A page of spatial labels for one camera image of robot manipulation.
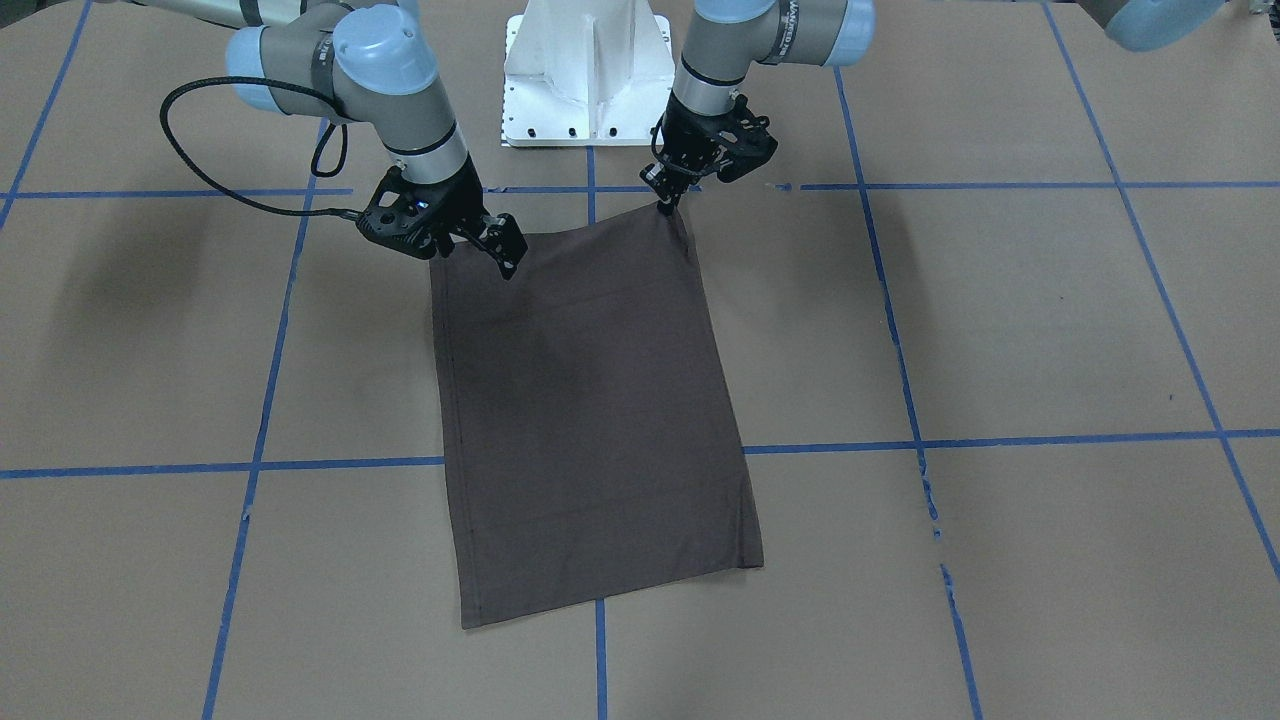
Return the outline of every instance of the blue tape line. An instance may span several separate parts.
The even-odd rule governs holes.
[[[27,150],[22,154],[22,161],[18,164],[18,173],[13,176],[13,184],[9,186],[9,195],[5,197],[4,205],[0,205],[0,228],[3,228],[5,222],[9,219],[9,210],[13,209],[18,188],[22,186],[22,178],[27,174],[27,168],[31,165],[32,155],[36,154],[36,145],[40,143],[40,133],[45,132],[45,123],[49,122],[49,113],[54,109],[54,101],[58,100],[58,92],[63,88],[63,81],[67,79],[67,70],[72,67],[72,58],[76,56],[76,49],[79,47],[79,38],[84,33],[84,26],[88,24],[88,9],[92,5],[93,3],[91,0],[84,0],[84,6],[81,8],[79,20],[76,22],[76,31],[72,32],[72,41],[67,46],[67,54],[63,55],[63,64],[58,68],[58,76],[54,78],[54,87],[49,90],[49,96],[45,99],[45,106],[40,110],[40,118],[36,120],[35,129],[31,131],[31,138],[27,140]]]
[[[691,192],[701,192],[700,187],[690,187]],[[591,192],[653,192],[645,184],[512,184],[484,188],[488,195],[573,195]]]
[[[1089,102],[1089,97],[1084,92],[1084,85],[1080,82],[1080,74],[1075,69],[1075,63],[1071,61],[1071,54],[1066,50],[1066,42],[1062,40],[1062,33],[1057,27],[1057,22],[1053,20],[1053,13],[1050,12],[1047,5],[1044,5],[1042,10],[1044,10],[1044,18],[1048,20],[1048,27],[1053,32],[1053,40],[1057,41],[1057,49],[1062,54],[1062,60],[1066,63],[1066,70],[1071,76],[1071,82],[1075,83],[1075,92],[1080,96],[1084,111],[1089,117],[1089,124],[1093,126],[1093,135],[1098,138],[1098,146],[1102,149],[1102,156],[1107,161],[1107,168],[1111,169],[1111,177],[1115,181],[1115,187],[1120,192],[1120,199],[1124,201],[1125,213],[1129,214],[1129,224],[1133,225],[1133,232],[1138,236],[1138,245],[1142,247],[1142,256],[1147,261],[1147,269],[1151,270],[1151,278],[1156,283],[1156,290],[1160,293],[1161,302],[1165,305],[1165,313],[1169,315],[1169,322],[1174,325],[1174,333],[1178,336],[1178,343],[1183,348],[1183,355],[1187,357],[1187,365],[1190,368],[1192,378],[1196,379],[1196,387],[1199,389],[1201,398],[1204,401],[1204,410],[1208,413],[1210,420],[1213,423],[1213,429],[1221,441],[1222,452],[1226,455],[1226,462],[1231,468],[1231,474],[1235,477],[1235,484],[1240,491],[1240,496],[1244,498],[1244,505],[1249,511],[1249,516],[1253,519],[1253,528],[1258,533],[1258,539],[1262,541],[1262,548],[1267,553],[1267,560],[1271,561],[1271,571],[1275,574],[1276,580],[1280,580],[1280,557],[1276,556],[1276,548],[1271,542],[1271,536],[1267,533],[1266,524],[1262,521],[1262,514],[1258,512],[1258,506],[1253,501],[1253,492],[1249,489],[1249,483],[1244,479],[1244,473],[1240,471],[1240,464],[1235,459],[1235,451],[1231,448],[1230,438],[1222,428],[1222,420],[1219,418],[1217,409],[1213,406],[1213,398],[1210,397],[1208,386],[1204,383],[1204,377],[1201,374],[1199,364],[1196,363],[1196,355],[1192,352],[1192,346],[1187,340],[1187,333],[1183,331],[1183,324],[1178,319],[1178,311],[1174,309],[1174,301],[1169,297],[1169,291],[1165,288],[1165,281],[1160,275],[1160,268],[1156,265],[1156,259],[1151,252],[1151,245],[1147,242],[1147,233],[1142,229],[1142,223],[1138,220],[1138,213],[1134,210],[1133,201],[1129,199],[1129,191],[1125,188],[1125,184],[1120,178],[1120,170],[1116,168],[1115,159],[1111,155],[1111,149],[1107,146],[1107,140],[1102,135],[1102,124],[1098,123],[1097,113],[1093,111],[1093,105]]]
[[[1280,438],[1280,428],[1247,428],[1226,430],[1233,439]],[[1119,445],[1146,442],[1187,442],[1219,439],[1216,430],[1181,430],[1166,433],[1110,433],[1084,436],[1029,436],[957,439],[925,439],[925,450],[954,450],[972,447],[1038,447],[1070,445]],[[748,445],[744,455],[817,455],[827,452],[884,452],[914,450],[914,441],[884,442],[829,442],[803,445]],[[96,478],[128,475],[182,475],[196,473],[243,473],[257,468],[264,473],[285,470],[343,470],[353,468],[412,468],[443,465],[439,455],[407,457],[344,457],[329,460],[264,460],[261,462],[192,462],[174,465],[106,465],[83,468],[22,468],[0,470],[0,480],[38,478]]]
[[[840,76],[840,68],[832,68],[836,77],[836,91],[840,95],[840,109],[845,115],[845,133],[849,136],[849,152],[854,160],[854,176],[858,178],[858,193],[863,202],[863,219],[867,223],[867,236],[872,245],[872,259],[876,261],[876,279],[879,281],[881,292],[884,296],[884,319],[888,323],[890,340],[893,341],[893,351],[897,354],[897,372],[902,380],[902,400],[906,402],[906,419],[911,425],[911,441],[915,446],[915,460],[920,468],[920,484],[924,488],[924,502],[929,509],[929,519],[933,520],[933,536],[940,537],[937,527],[938,507],[933,502],[933,486],[929,483],[929,464],[924,456],[924,442],[920,437],[920,421],[915,413],[915,400],[911,395],[911,379],[906,372],[906,355],[902,352],[902,338],[897,332],[897,318],[893,314],[893,299],[888,290],[888,277],[884,274],[884,260],[881,256],[879,238],[876,233],[876,218],[872,215],[870,196],[867,192],[867,176],[863,174],[863,159],[858,152],[858,136],[854,132],[854,118],[849,111],[849,99],[845,95],[845,81]]]
[[[265,471],[279,470],[346,470],[352,468],[416,468],[444,465],[439,455],[421,457],[356,457],[351,460],[266,460],[259,464]]]
[[[1280,428],[1260,428],[1251,430],[1226,430],[1226,437],[1229,438],[1261,438],[1261,437],[1280,437]]]
[[[1271,188],[1280,181],[1187,181],[1187,182],[1125,182],[1124,187],[1142,190],[1213,190],[1213,188]],[[1111,190],[1115,182],[869,182],[867,190]],[[817,182],[805,183],[800,190],[809,192],[855,191],[858,183]]]
[[[323,128],[324,123],[321,122],[320,129],[316,131],[317,140]],[[315,184],[316,178],[312,176],[307,179],[308,192],[302,200],[303,210],[311,209],[312,195],[310,191],[315,190]],[[289,329],[289,302],[293,300],[293,286],[298,279],[298,261],[302,258],[302,249],[306,245],[308,219],[310,218],[303,217],[298,220],[298,233],[293,241],[293,259],[289,261],[289,279],[284,284],[284,301],[280,306],[280,322],[276,325],[275,348],[271,352],[271,370],[268,374],[266,389],[262,393],[262,416],[257,427],[257,439],[253,443],[253,469],[250,470],[248,482],[244,486],[244,505],[241,509],[239,529],[236,533],[236,551],[232,553],[232,570],[230,577],[227,579],[227,597],[223,601],[221,621],[218,625],[218,642],[214,644],[214,660],[209,670],[209,687],[205,691],[205,706],[201,712],[201,720],[212,720],[214,705],[218,701],[218,685],[221,682],[223,661],[227,657],[227,638],[230,634],[232,614],[236,610],[236,593],[239,588],[241,565],[244,561],[244,547],[248,543],[250,516],[253,511],[253,500],[257,496],[257,480],[261,475],[260,465],[262,462],[262,452],[266,450],[266,429],[271,423],[271,406],[275,402],[275,384],[280,377],[280,360],[284,356],[284,338]]]
[[[586,146],[586,224],[595,224],[595,147]]]
[[[609,720],[608,633],[604,621],[604,600],[595,601],[595,717]]]
[[[886,450],[915,450],[911,441],[900,442],[828,442],[813,445],[748,445],[742,455],[809,455],[819,452],[877,452]]]
[[[1280,181],[1125,182],[1130,188],[1213,190],[1231,187],[1280,187]]]
[[[305,196],[308,192],[312,196],[321,195],[351,195],[355,191],[349,187],[337,187],[337,188],[317,188],[315,192],[308,191],[305,187],[266,187],[266,188],[252,188],[252,190],[237,190],[241,195],[247,197],[261,197],[261,196]],[[47,191],[47,192],[19,192],[17,197],[19,200],[97,200],[97,199],[151,199],[151,197],[221,197],[223,193],[209,188],[209,190],[68,190],[68,191]]]
[[[978,680],[973,675],[973,659],[969,656],[969,639],[964,632],[964,619],[960,618],[960,609],[956,607],[955,580],[946,564],[942,568],[942,584],[947,589],[947,605],[951,606],[951,626],[956,632],[956,646],[960,648],[960,666],[964,667],[964,683],[969,689],[969,706],[973,708],[973,720],[982,720],[982,701],[978,698]]]
[[[915,401],[911,397],[911,380],[906,372],[906,356],[902,352],[902,341],[897,332],[897,320],[893,315],[893,300],[890,295],[888,278],[884,274],[884,261],[881,256],[879,240],[876,234],[876,219],[872,215],[870,196],[867,190],[867,176],[863,173],[861,156],[858,152],[858,136],[854,132],[854,118],[849,110],[849,97],[845,95],[845,81],[840,74],[840,68],[832,68],[836,77],[836,91],[840,96],[840,109],[845,115],[845,132],[849,136],[849,152],[854,160],[854,176],[858,179],[858,195],[863,204],[863,218],[867,222],[867,236],[870,240],[872,258],[876,261],[876,278],[881,283],[884,295],[884,319],[888,323],[890,338],[893,341],[893,350],[897,352],[897,368],[902,377],[902,400],[906,402],[906,418],[911,424],[911,441],[915,446],[915,459],[920,468],[920,484],[924,488],[924,501],[929,509],[929,519],[933,520],[933,538],[941,539],[942,529],[938,527],[938,509],[933,502],[933,486],[929,483],[929,466],[924,454],[924,441],[920,437],[920,423],[915,414]],[[982,701],[978,697],[978,684],[974,680],[973,662],[969,659],[969,642],[965,639],[964,623],[960,620],[960,611],[956,609],[955,594],[952,593],[951,574],[942,566],[942,577],[947,585],[947,600],[951,603],[951,620],[955,625],[956,644],[960,648],[960,662],[964,666],[965,683],[969,687],[969,706],[974,720],[982,720]]]
[[[110,468],[31,468],[0,470],[0,480],[36,478],[110,478],[127,475],[187,475],[195,473],[243,473],[252,462],[193,462],[186,465],[115,465]]]
[[[1032,437],[995,437],[972,439],[927,439],[924,447],[929,450],[946,450],[960,447],[1036,447],[1044,445],[1111,445],[1111,443],[1139,443],[1139,442],[1174,442],[1192,439],[1217,439],[1216,430],[1185,430],[1169,433],[1111,433],[1088,436],[1032,436]]]

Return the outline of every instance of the black cable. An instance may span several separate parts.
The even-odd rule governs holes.
[[[287,215],[287,217],[291,217],[291,218],[314,218],[314,217],[317,217],[317,215],[329,215],[329,217],[337,217],[337,218],[342,218],[344,220],[352,220],[352,222],[355,222],[355,220],[357,220],[360,218],[361,211],[360,210],[352,210],[349,208],[321,208],[319,210],[289,210],[289,209],[285,209],[285,208],[275,208],[273,205],[265,205],[262,202],[259,202],[257,200],[252,200],[250,197],[244,197],[243,195],[236,192],[234,190],[232,190],[232,188],[221,184],[220,182],[215,181],[214,178],[209,177],[209,174],[205,173],[205,170],[201,170],[200,165],[197,165],[196,161],[191,159],[191,155],[188,155],[187,151],[182,149],[182,145],[178,142],[178,138],[174,137],[173,128],[169,127],[169,110],[170,110],[170,108],[173,108],[174,101],[177,101],[183,95],[186,95],[188,92],[192,92],[195,90],[200,90],[200,88],[204,88],[204,87],[212,87],[212,86],[218,86],[218,85],[261,85],[264,87],[274,87],[274,88],[278,88],[278,90],[287,90],[289,92],[297,92],[297,94],[301,94],[301,95],[307,95],[307,96],[315,97],[316,100],[319,100],[319,101],[324,102],[325,105],[328,105],[329,108],[332,108],[334,113],[337,113],[339,115],[342,114],[342,111],[335,105],[335,100],[334,99],[326,97],[323,94],[316,92],[315,90],[311,90],[310,87],[303,87],[301,85],[293,85],[293,83],[289,83],[289,82],[282,82],[282,81],[278,81],[278,79],[268,79],[268,78],[257,78],[257,77],[244,77],[244,76],[224,76],[224,77],[211,77],[211,78],[205,78],[205,79],[197,79],[197,81],[188,82],[187,85],[183,85],[180,87],[174,88],[174,91],[170,92],[164,99],[164,102],[160,104],[160,128],[164,131],[164,136],[169,140],[169,145],[172,145],[173,149],[174,149],[174,151],[178,154],[178,158],[182,158],[182,161],[186,163],[188,168],[191,168],[191,172],[196,173],[196,177],[198,177],[200,179],[205,181],[210,187],[212,187],[218,192],[221,192],[223,195],[225,195],[228,197],[238,200],[238,201],[243,202],[244,205],[248,205],[250,208],[255,208],[255,209],[262,210],[265,213],[273,213],[275,215]],[[319,150],[323,150],[323,146],[320,149],[317,149],[317,152],[316,152],[317,155],[319,155]],[[317,159],[319,158],[314,158],[312,159],[312,168],[315,167],[315,164],[316,164],[315,160],[317,160]],[[342,161],[344,161],[344,159],[346,159],[346,142],[343,142],[343,159],[339,160],[339,168],[338,169],[342,168]]]
[[[342,168],[347,165],[347,124],[342,124],[342,150],[338,151],[338,164],[333,167],[332,170],[320,169],[320,155],[324,154],[325,146],[329,145],[329,138],[333,137],[333,131],[338,126],[329,123],[329,127],[324,128],[324,135],[320,136],[320,142],[316,143],[316,151],[311,155],[311,174],[317,178],[332,178],[342,172]]]

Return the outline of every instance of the grid line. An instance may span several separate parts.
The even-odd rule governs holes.
[[[320,131],[325,127],[320,122]],[[307,193],[302,197],[302,210],[311,210],[314,199],[311,191],[315,190],[316,177],[307,179]],[[218,639],[214,644],[214,659],[209,670],[209,687],[205,691],[205,705],[201,720],[212,720],[214,706],[218,701],[218,687],[221,682],[223,662],[227,657],[227,639],[230,635],[232,615],[236,610],[236,594],[239,589],[239,574],[244,562],[244,548],[248,544],[248,527],[253,512],[253,500],[257,496],[257,482],[262,471],[262,454],[266,450],[266,432],[271,424],[271,407],[275,402],[275,384],[280,377],[280,361],[284,356],[284,338],[289,331],[289,304],[293,300],[293,287],[298,279],[298,261],[302,258],[302,249],[306,246],[307,224],[310,218],[303,215],[298,220],[297,237],[293,241],[293,258],[289,261],[289,277],[284,284],[284,300],[280,304],[280,320],[275,331],[275,347],[271,351],[271,369],[266,378],[266,389],[262,393],[262,415],[259,421],[257,438],[253,443],[253,460],[244,484],[244,503],[241,509],[239,527],[236,533],[236,550],[232,553],[230,574],[227,579],[227,597],[223,601],[221,620],[218,625]]]
[[[595,147],[586,146],[586,224],[595,224]],[[604,598],[595,601],[595,719],[609,719],[608,623]]]
[[[1224,430],[1231,439],[1280,438],[1280,428],[1243,428]],[[1217,430],[1174,430],[1162,433],[1110,433],[1082,436],[1010,436],[986,438],[924,439],[925,450],[956,450],[970,447],[1041,447],[1071,445],[1124,445],[1151,442],[1188,442],[1219,439]],[[805,445],[748,445],[742,454],[754,455],[817,455],[891,452],[915,450],[915,441],[828,442]],[[262,473],[288,470],[347,470],[361,468],[411,468],[443,465],[440,455],[411,455],[399,457],[330,457],[306,460],[262,460],[257,469]],[[211,473],[246,473],[253,462],[175,462],[170,465],[99,465],[69,468],[17,468],[0,470],[0,480],[102,478],[129,475],[183,475]]]
[[[1129,190],[1280,190],[1280,181],[1178,181],[1178,182],[1124,182]],[[858,183],[846,182],[818,182],[818,183],[782,183],[778,190],[797,188],[801,192],[855,192]],[[906,191],[906,190],[1111,190],[1115,182],[870,182],[867,190],[879,191]],[[701,187],[691,186],[690,192],[701,192]],[[242,188],[236,192],[250,197],[266,196],[296,196],[301,197],[308,191],[305,187],[261,187]],[[529,184],[529,186],[499,186],[484,188],[485,195],[600,195],[600,193],[646,193],[650,190],[643,184]],[[351,187],[319,187],[311,191],[315,197],[320,196],[349,196],[355,193]],[[102,199],[169,199],[169,197],[221,197],[223,193],[212,188],[170,188],[170,190],[46,190],[46,191],[5,191],[0,193],[6,201],[18,200],[102,200]]]
[[[1276,577],[1276,580],[1280,580],[1280,557],[1276,556],[1276,550],[1271,543],[1266,523],[1263,523],[1262,514],[1258,511],[1257,502],[1253,500],[1253,492],[1249,489],[1249,483],[1244,478],[1244,473],[1240,470],[1240,464],[1235,457],[1235,451],[1231,448],[1231,441],[1222,427],[1222,420],[1217,414],[1217,407],[1215,407],[1213,398],[1208,392],[1208,384],[1206,384],[1199,364],[1196,361],[1196,354],[1192,352],[1190,341],[1187,338],[1183,324],[1178,319],[1178,311],[1174,307],[1174,301],[1169,296],[1169,290],[1165,287],[1165,281],[1160,274],[1160,268],[1156,265],[1156,258],[1151,252],[1151,245],[1147,242],[1147,234],[1142,229],[1142,222],[1138,219],[1138,213],[1133,206],[1132,199],[1129,197],[1129,190],[1125,187],[1125,183],[1120,177],[1120,169],[1116,167],[1115,158],[1111,155],[1111,149],[1107,146],[1107,140],[1102,135],[1102,124],[1098,122],[1097,113],[1094,113],[1093,105],[1089,102],[1089,97],[1084,92],[1084,85],[1080,81],[1080,74],[1075,69],[1075,63],[1071,60],[1071,54],[1066,49],[1066,42],[1062,40],[1062,33],[1057,27],[1057,22],[1053,19],[1053,13],[1050,10],[1048,5],[1043,5],[1041,9],[1044,12],[1044,19],[1048,20],[1050,29],[1053,33],[1053,40],[1057,42],[1057,49],[1062,54],[1062,60],[1066,63],[1066,70],[1071,76],[1071,82],[1075,85],[1075,91],[1080,96],[1080,102],[1084,105],[1084,111],[1089,118],[1089,124],[1093,127],[1093,133],[1097,136],[1098,146],[1102,149],[1102,156],[1107,161],[1107,168],[1111,169],[1111,177],[1115,181],[1116,191],[1120,193],[1125,213],[1129,215],[1129,224],[1133,225],[1133,232],[1138,238],[1138,245],[1142,249],[1143,259],[1147,261],[1147,268],[1151,270],[1151,278],[1156,283],[1160,300],[1165,305],[1165,313],[1169,315],[1169,322],[1174,325],[1174,333],[1178,336],[1178,343],[1181,346],[1183,356],[1187,359],[1187,365],[1190,368],[1192,377],[1196,379],[1196,387],[1199,389],[1201,398],[1204,401],[1204,410],[1208,413],[1210,421],[1213,424],[1213,430],[1220,445],[1222,446],[1222,452],[1231,469],[1231,475],[1235,478],[1235,484],[1239,488],[1244,505],[1249,511],[1249,518],[1253,520],[1253,528],[1257,530],[1258,539],[1262,542],[1262,548],[1267,555],[1267,560],[1271,562],[1271,571]]]
[[[933,521],[933,538],[941,539],[942,528],[938,524],[938,509],[933,502],[933,487],[929,483],[929,465],[925,455],[924,439],[920,436],[920,423],[915,413],[915,400],[911,396],[911,379],[906,370],[906,355],[902,351],[902,338],[899,334],[897,319],[893,315],[893,297],[888,287],[888,275],[884,273],[884,260],[881,255],[879,238],[876,233],[876,218],[872,214],[872,201],[867,187],[867,176],[863,172],[861,156],[858,152],[858,135],[854,131],[854,117],[849,109],[849,97],[845,94],[845,79],[840,68],[832,68],[836,78],[836,92],[840,96],[840,109],[845,118],[845,132],[849,136],[849,152],[854,161],[854,176],[858,179],[858,195],[863,205],[863,219],[867,223],[867,238],[870,242],[872,259],[876,261],[876,278],[879,281],[881,291],[884,296],[884,320],[888,325],[890,338],[893,341],[893,350],[897,354],[897,368],[902,375],[902,401],[906,404],[906,418],[911,425],[911,441],[915,447],[916,462],[920,468],[920,484],[924,488],[924,501],[929,510],[929,519]],[[964,619],[955,600],[955,583],[946,564],[940,565],[942,571],[942,585],[951,607],[951,623],[956,635],[956,651],[960,653],[960,667],[964,671],[965,689],[969,693],[969,708],[973,720],[982,720],[982,698],[978,693],[978,680],[973,670],[973,659],[969,655],[969,642],[965,638]]]
[[[67,45],[67,54],[63,55],[63,64],[58,68],[58,76],[54,78],[54,86],[49,90],[49,96],[45,99],[45,106],[40,110],[40,118],[36,120],[36,127],[31,131],[31,137],[27,140],[27,149],[22,154],[22,161],[18,164],[18,172],[13,176],[13,184],[9,186],[9,192],[5,193],[4,205],[0,205],[0,228],[4,228],[5,222],[9,219],[9,211],[13,210],[14,200],[18,196],[18,188],[22,187],[22,178],[27,176],[27,168],[31,165],[31,159],[36,154],[36,146],[40,145],[40,136],[45,132],[45,123],[49,122],[49,114],[54,109],[54,101],[58,100],[58,92],[63,88],[63,81],[67,79],[67,70],[72,67],[72,59],[76,56],[76,49],[79,47],[81,36],[84,33],[84,26],[88,24],[88,10],[93,5],[92,0],[84,0],[84,6],[81,8],[79,19],[76,22],[76,31],[72,32],[72,40]]]

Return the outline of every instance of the light blue joint cap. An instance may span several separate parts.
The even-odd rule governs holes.
[[[262,69],[264,29],[266,28],[246,27],[232,33],[232,40],[227,44],[227,74],[266,77],[266,70]],[[284,114],[271,97],[271,88],[264,85],[237,85],[236,95],[251,108]]]
[[[713,23],[733,24],[754,20],[769,12],[777,0],[694,0],[694,12]]]
[[[342,72],[381,95],[413,95],[439,76],[417,18],[399,5],[347,13],[333,28],[333,46]]]
[[[822,65],[824,68],[852,65],[863,59],[872,46],[876,35],[876,3],[872,0],[849,0],[845,5],[845,19],[840,23],[840,33],[831,47],[831,55]]]
[[[1107,37],[1146,53],[1176,42],[1213,17],[1222,0],[1130,0],[1107,23]]]

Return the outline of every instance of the brown cloth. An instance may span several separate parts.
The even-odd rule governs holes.
[[[431,263],[462,626],[763,564],[694,242],[650,205]]]

